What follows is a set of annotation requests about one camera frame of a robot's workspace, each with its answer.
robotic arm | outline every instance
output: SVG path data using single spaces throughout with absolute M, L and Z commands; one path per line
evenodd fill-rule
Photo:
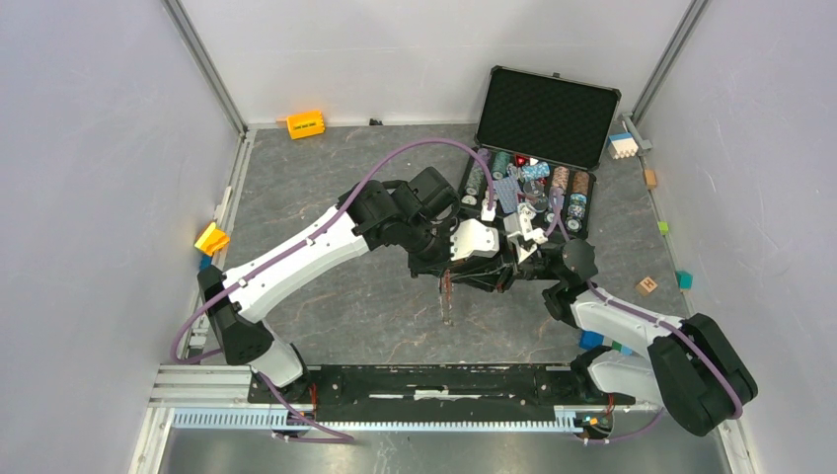
M 338 206 L 348 195 L 339 198 Z M 413 277 L 450 272 L 453 281 L 485 291 L 505 291 L 517 279 L 556 281 L 544 291 L 555 319 L 619 341 L 638 355 L 604 347 L 580 355 L 571 368 L 592 394 L 623 393 L 665 406 L 695 435 L 705 435 L 732 416 L 735 409 L 727 393 L 704 363 L 665 329 L 670 325 L 709 357 L 742 403 L 755 397 L 755 381 L 711 318 L 697 314 L 683 320 L 648 312 L 588 287 L 598 272 L 592 246 L 582 240 L 552 241 L 543 229 L 533 227 L 534 211 L 526 203 L 503 219 L 495 219 L 487 204 L 480 219 L 467 218 L 459 212 L 457 193 L 431 167 L 409 182 L 369 181 L 346 214 L 316 240 L 308 236 L 335 216 L 336 207 L 243 266 L 225 273 L 215 267 L 201 271 L 198 283 L 206 300 L 232 284 L 240 286 L 207 311 L 227 363 L 249 364 L 263 372 L 288 398 L 303 392 L 308 382 L 302 357 L 265 323 L 267 313 L 334 266 L 382 245 L 399 245 L 408 253 Z M 304 247 L 281 265 L 245 279 L 253 268 L 302 242 Z M 642 310 L 653 322 L 633 316 L 630 308 Z

orange object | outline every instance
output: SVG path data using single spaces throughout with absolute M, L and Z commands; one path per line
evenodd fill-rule
M 294 140 L 326 131 L 326 122 L 323 120 L 323 113 L 320 111 L 297 114 L 288 117 L 285 121 L 287 122 L 288 133 Z
M 230 238 L 223 230 L 218 228 L 215 221 L 209 222 L 209 225 L 200 232 L 197 236 L 197 241 L 194 242 L 194 247 L 204 254 L 212 257 L 215 252 L 223 249 L 230 243 Z
M 656 281 L 651 279 L 650 276 L 646 276 L 642 281 L 640 281 L 640 284 L 637 285 L 637 291 L 642 296 L 650 295 L 651 292 L 654 291 L 655 289 L 656 289 Z
M 649 191 L 656 188 L 656 174 L 653 170 L 646 170 L 646 186 Z

gray tabletop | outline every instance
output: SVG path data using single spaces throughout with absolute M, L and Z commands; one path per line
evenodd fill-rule
M 473 144 L 474 131 L 471 124 L 339 127 L 293 141 L 285 130 L 260 130 L 226 268 L 247 263 L 310 225 L 398 146 L 426 137 Z M 466 161 L 456 148 L 425 146 L 397 158 L 376 178 L 409 180 L 434 166 L 456 186 Z M 640 163 L 605 155 L 594 174 L 598 187 L 588 238 L 596 247 L 594 280 L 650 310 L 687 316 Z M 634 290 L 644 277 L 659 285 L 646 297 Z M 579 334 L 547 313 L 540 293 L 549 285 L 518 281 L 504 294 L 455 286 L 453 324 L 445 325 L 438 280 L 410 278 L 403 250 L 379 248 L 291 294 L 267 321 L 313 364 L 569 361 L 580 352 Z

wooden cube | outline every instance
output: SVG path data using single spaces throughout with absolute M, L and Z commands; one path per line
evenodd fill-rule
M 651 191 L 654 188 L 656 188 L 656 174 L 654 173 L 654 171 L 653 170 L 646 170 L 645 176 L 646 176 L 646 186 L 648 187 L 648 190 Z
M 656 281 L 651 279 L 650 276 L 646 276 L 642 281 L 640 281 L 640 284 L 637 285 L 637 291 L 642 296 L 650 295 L 651 292 L 654 291 L 655 289 L 656 289 Z

gray floor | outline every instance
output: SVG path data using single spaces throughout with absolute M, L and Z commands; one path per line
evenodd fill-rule
M 648 414 L 617 414 L 617 434 Z M 160 472 L 723 474 L 720 436 L 691 436 L 668 417 L 636 441 L 583 447 L 570 434 L 357 433 L 357 444 L 301 445 L 265 432 L 174 430 Z
M 307 227 L 398 146 L 433 136 L 471 144 L 474 131 L 474 125 L 341 127 L 293 141 L 284 130 L 260 130 L 226 267 L 244 264 Z M 397 158 L 377 178 L 410 179 L 434 166 L 457 186 L 466 156 L 448 146 L 425 146 Z M 595 281 L 648 309 L 686 316 L 639 162 L 603 156 L 595 175 L 588 239 L 596 246 Z M 659 284 L 648 297 L 634 290 L 644 277 Z M 505 294 L 456 286 L 453 325 L 447 326 L 438 281 L 411 279 L 405 252 L 380 248 L 308 283 L 267 320 L 308 363 L 572 360 L 579 352 L 578 331 L 550 318 L 540 295 L 547 286 L 519 281 Z

